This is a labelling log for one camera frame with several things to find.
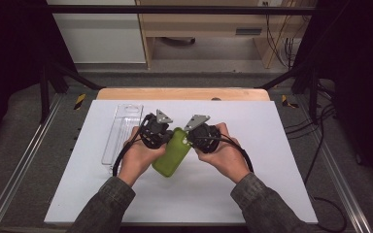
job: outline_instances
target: white cabinet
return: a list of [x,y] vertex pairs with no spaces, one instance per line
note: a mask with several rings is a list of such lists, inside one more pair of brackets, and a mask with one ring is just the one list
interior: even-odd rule
[[[47,0],[49,5],[135,5],[133,0]],[[54,14],[75,63],[146,63],[138,16]]]

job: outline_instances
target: white board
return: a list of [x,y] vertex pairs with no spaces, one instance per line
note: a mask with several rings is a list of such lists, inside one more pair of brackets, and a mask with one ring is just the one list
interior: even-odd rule
[[[144,115],[160,109],[182,127],[192,115],[207,115],[208,124],[225,122],[246,150],[254,173],[276,190],[303,221],[317,223],[274,102],[95,100],[45,218],[46,223],[75,221],[86,202],[111,176],[101,164],[119,104],[142,104]],[[122,222],[133,224],[244,223],[230,197],[235,183],[190,150],[171,178],[151,166],[134,184],[134,201]]]
[[[47,0],[49,5],[125,5],[133,0]],[[146,63],[136,14],[53,14],[74,63]]]

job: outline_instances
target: floor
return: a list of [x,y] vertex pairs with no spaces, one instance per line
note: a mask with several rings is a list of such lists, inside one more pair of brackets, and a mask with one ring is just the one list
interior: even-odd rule
[[[229,86],[255,87],[273,80],[288,68],[278,60],[273,68],[265,70],[251,39],[196,38],[195,44],[188,41],[160,39],[156,41],[151,69],[145,65],[88,65],[78,64],[81,74],[98,84],[105,86]],[[85,120],[90,100],[96,98],[96,91],[89,90],[73,80],[68,93],[62,101],[51,127],[46,131],[45,139],[40,142],[35,157],[30,161],[22,183],[12,196],[0,216],[0,232],[64,232],[43,223],[51,196],[56,191],[71,151],[79,137],[79,129]],[[307,117],[302,106],[308,95],[293,95],[290,92],[292,80],[280,83],[269,90],[277,110],[287,130],[303,122]],[[322,81],[327,88],[333,83]],[[86,94],[86,99],[78,111],[73,110],[77,97]],[[283,95],[288,104],[283,104]],[[51,94],[52,100],[57,95]],[[22,90],[10,99],[10,109],[0,127],[0,194],[17,168],[31,138],[38,128],[40,118],[39,86],[34,85]],[[330,104],[328,96],[321,93],[319,105]],[[307,189],[312,196],[319,196],[335,203],[347,218],[345,232],[373,232],[373,171],[368,166],[356,163],[355,151],[337,120],[336,115],[327,118],[324,123],[324,144],[314,166]],[[298,134],[288,134],[294,158],[301,176],[305,177],[316,152],[318,141],[316,132],[307,127]],[[348,188],[358,203],[371,231],[358,231],[351,219],[355,213],[343,207],[343,192],[337,189],[336,178],[328,172],[328,152],[335,157],[336,164],[344,176]],[[314,201],[320,223],[331,229],[342,227],[342,218],[338,211],[322,201]],[[317,226],[311,226],[314,232],[325,232]],[[123,227],[121,232],[246,232],[242,227]]]

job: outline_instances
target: transparent tray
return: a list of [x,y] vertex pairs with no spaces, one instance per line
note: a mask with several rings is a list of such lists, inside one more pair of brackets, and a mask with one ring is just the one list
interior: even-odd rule
[[114,163],[122,150],[123,143],[131,135],[132,128],[139,126],[143,109],[144,106],[142,105],[118,105],[102,156],[102,164],[105,165],[110,173],[112,173]]

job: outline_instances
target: hand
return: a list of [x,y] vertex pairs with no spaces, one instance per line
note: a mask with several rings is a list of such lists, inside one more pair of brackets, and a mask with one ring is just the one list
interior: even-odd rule
[[[138,126],[132,128],[131,136],[129,136],[125,144],[132,140],[138,128]],[[162,145],[159,149],[153,150],[147,148],[139,139],[141,138],[138,136],[135,140],[136,142],[123,157],[118,174],[118,177],[129,186],[135,184],[136,180],[147,171],[151,163],[165,153],[166,144]]]
[[[216,125],[221,134],[228,136],[232,141],[239,145],[235,138],[231,138],[225,123]],[[195,150],[201,161],[207,162],[220,171],[221,174],[230,178],[233,182],[240,182],[250,173],[250,169],[242,156],[241,152],[226,142],[220,142],[217,149],[212,153],[203,153],[201,150]]]

